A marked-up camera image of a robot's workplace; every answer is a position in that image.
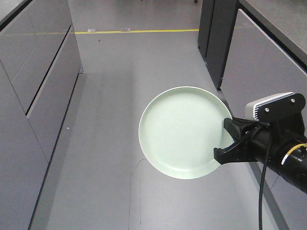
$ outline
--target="cabinet drawer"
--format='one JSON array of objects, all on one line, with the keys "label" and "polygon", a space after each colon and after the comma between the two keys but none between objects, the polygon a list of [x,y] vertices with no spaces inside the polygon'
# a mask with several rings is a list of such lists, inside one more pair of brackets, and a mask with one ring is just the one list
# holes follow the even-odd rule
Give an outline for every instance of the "cabinet drawer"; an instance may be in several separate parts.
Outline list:
[{"label": "cabinet drawer", "polygon": [[0,59],[12,80],[36,45],[29,15],[21,12],[0,33]]},{"label": "cabinet drawer", "polygon": [[71,15],[66,3],[13,79],[12,85],[25,112],[35,97],[70,25]]},{"label": "cabinet drawer", "polygon": [[48,160],[57,140],[80,64],[77,41],[71,28],[28,113],[31,126]]}]

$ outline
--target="white camera housing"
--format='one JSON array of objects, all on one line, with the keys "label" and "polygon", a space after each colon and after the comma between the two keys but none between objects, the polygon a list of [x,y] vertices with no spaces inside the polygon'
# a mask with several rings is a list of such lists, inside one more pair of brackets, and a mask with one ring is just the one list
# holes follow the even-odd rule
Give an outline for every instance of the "white camera housing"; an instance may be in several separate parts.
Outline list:
[{"label": "white camera housing", "polygon": [[293,95],[293,94],[294,92],[283,92],[283,93],[274,94],[274,95],[264,97],[264,98],[248,103],[245,106],[245,119],[259,121],[258,112],[261,106],[277,101],[279,99],[282,99],[286,96]]}]

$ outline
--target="gray cabinet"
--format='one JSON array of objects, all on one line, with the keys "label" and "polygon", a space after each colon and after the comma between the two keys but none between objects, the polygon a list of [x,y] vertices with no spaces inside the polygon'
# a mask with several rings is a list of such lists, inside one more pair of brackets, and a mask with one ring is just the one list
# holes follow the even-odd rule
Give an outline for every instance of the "gray cabinet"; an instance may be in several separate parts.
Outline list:
[{"label": "gray cabinet", "polygon": [[80,63],[76,37],[71,28],[28,114],[47,160],[56,143]]},{"label": "gray cabinet", "polygon": [[0,229],[26,230],[81,61],[67,0],[33,0],[8,20],[0,31]]},{"label": "gray cabinet", "polygon": [[[244,118],[248,102],[279,92],[298,92],[307,98],[306,88],[306,72],[239,10],[221,86],[233,115]],[[306,125],[306,108],[303,119]],[[289,228],[306,228],[306,194],[271,171],[267,182]],[[294,197],[304,205],[289,202]]]},{"label": "gray cabinet", "polygon": [[0,63],[0,229],[30,223],[47,160]]}]

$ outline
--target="countertop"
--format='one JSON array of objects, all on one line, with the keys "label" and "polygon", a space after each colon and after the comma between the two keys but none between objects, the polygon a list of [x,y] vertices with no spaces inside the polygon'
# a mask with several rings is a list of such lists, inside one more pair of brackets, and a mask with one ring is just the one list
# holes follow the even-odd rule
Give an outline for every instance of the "countertop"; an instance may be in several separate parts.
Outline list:
[{"label": "countertop", "polygon": [[0,25],[29,0],[0,0]]},{"label": "countertop", "polygon": [[307,0],[240,0],[240,3],[307,65]]}]

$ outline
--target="yellow floor line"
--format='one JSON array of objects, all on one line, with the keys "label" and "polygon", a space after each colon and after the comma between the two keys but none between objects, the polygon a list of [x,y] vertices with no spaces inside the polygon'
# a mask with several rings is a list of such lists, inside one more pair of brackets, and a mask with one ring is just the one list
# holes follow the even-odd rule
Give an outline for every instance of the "yellow floor line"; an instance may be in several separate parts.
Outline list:
[{"label": "yellow floor line", "polygon": [[123,31],[97,31],[97,32],[82,32],[76,31],[76,35],[89,35],[89,34],[132,34],[132,33],[165,33],[165,32],[194,32],[199,29],[185,29],[185,30],[131,30],[127,32]]}]

